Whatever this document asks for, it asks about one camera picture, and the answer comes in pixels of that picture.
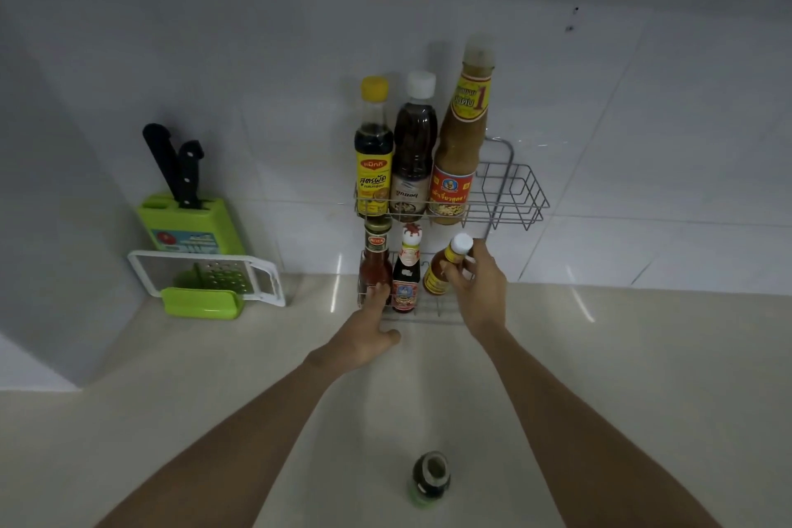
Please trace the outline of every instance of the left hand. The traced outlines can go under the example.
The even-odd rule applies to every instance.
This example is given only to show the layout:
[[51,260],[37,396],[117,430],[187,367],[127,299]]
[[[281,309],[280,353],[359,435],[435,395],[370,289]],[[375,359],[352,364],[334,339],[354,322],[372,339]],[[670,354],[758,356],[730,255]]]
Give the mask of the left hand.
[[382,309],[391,294],[388,284],[378,284],[366,296],[363,307],[352,313],[330,342],[308,355],[313,361],[337,373],[357,370],[379,357],[401,340],[398,330],[380,331]]

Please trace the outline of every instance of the wire rack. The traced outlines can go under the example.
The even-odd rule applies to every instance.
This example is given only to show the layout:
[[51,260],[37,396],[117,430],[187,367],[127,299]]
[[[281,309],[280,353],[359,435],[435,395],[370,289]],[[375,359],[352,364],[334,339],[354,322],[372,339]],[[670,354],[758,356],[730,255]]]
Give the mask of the wire rack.
[[[363,261],[364,251],[361,251],[361,261]],[[464,323],[460,315],[460,306],[457,303],[456,295],[453,290],[435,297],[427,293],[423,287],[424,273],[429,269],[431,258],[434,253],[421,253],[421,283],[418,285],[418,299],[415,309],[409,313],[398,313],[391,307],[390,300],[382,312],[382,319],[386,321],[418,321],[421,323]],[[391,251],[391,265],[396,264],[398,252]],[[357,303],[363,306],[366,300],[366,286],[358,278],[357,283]]]
[[[500,138],[487,138],[487,141],[503,144],[509,150],[509,160],[482,161],[478,165],[466,209],[458,218],[462,225],[469,222],[488,224],[485,238],[490,230],[497,229],[501,224],[519,224],[528,230],[543,219],[542,210],[549,209],[547,197],[530,166],[514,163],[512,143]],[[391,207],[390,199],[375,200],[387,202],[388,207]],[[429,219],[444,217],[433,215],[428,206],[426,216]]]

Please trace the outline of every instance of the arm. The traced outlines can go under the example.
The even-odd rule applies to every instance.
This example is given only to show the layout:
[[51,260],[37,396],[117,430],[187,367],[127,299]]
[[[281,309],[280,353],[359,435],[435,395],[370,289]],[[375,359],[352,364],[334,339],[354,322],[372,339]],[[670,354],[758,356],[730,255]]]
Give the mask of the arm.
[[470,333],[490,356],[528,437],[559,513],[579,526],[696,526],[718,523],[673,476],[575,396],[506,330],[506,278],[483,241],[449,263]]
[[179,453],[104,518],[110,526],[252,526],[302,427],[324,392],[398,343],[380,332],[390,294],[373,297],[292,373]]

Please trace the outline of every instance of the sauce bottle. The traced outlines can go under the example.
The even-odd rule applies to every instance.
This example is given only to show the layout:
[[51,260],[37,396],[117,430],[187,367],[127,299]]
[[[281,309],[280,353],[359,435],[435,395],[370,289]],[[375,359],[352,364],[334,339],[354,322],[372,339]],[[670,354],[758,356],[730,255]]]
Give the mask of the sauce bottle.
[[490,36],[483,33],[471,36],[465,45],[460,81],[443,119],[441,144],[431,173],[429,214],[433,223],[456,224],[467,211],[465,202],[487,129],[494,67]]
[[358,273],[358,290],[371,292],[377,283],[390,285],[391,252],[388,250],[388,231],[391,220],[388,217],[372,217],[366,220],[366,249]]
[[394,265],[391,302],[395,312],[409,313],[415,309],[421,283],[420,245],[421,227],[406,224],[401,230],[401,252]]
[[431,265],[424,274],[424,289],[429,294],[440,296],[448,292],[450,284],[441,268],[441,261],[446,260],[457,267],[462,265],[465,255],[473,248],[473,239],[466,233],[460,232],[450,240],[445,251],[438,251],[431,259]]
[[363,78],[361,94],[363,121],[355,132],[357,214],[382,217],[388,212],[394,152],[394,135],[385,120],[388,80],[379,75]]
[[391,217],[397,222],[417,222],[426,210],[431,177],[431,151],[437,140],[437,115],[430,99],[435,95],[435,74],[407,74],[405,103],[394,127]]

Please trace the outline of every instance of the wall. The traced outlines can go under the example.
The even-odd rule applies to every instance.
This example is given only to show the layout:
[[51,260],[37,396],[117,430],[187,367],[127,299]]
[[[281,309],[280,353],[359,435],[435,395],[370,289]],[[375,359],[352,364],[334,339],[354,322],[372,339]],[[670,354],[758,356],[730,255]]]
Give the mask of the wall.
[[287,271],[356,272],[360,78],[395,106],[428,68],[442,112],[486,29],[490,135],[552,205],[491,235],[511,280],[792,294],[790,0],[1,1],[129,203],[164,187],[140,129],[173,125]]
[[0,67],[0,389],[79,386],[143,300],[142,231],[2,14]]

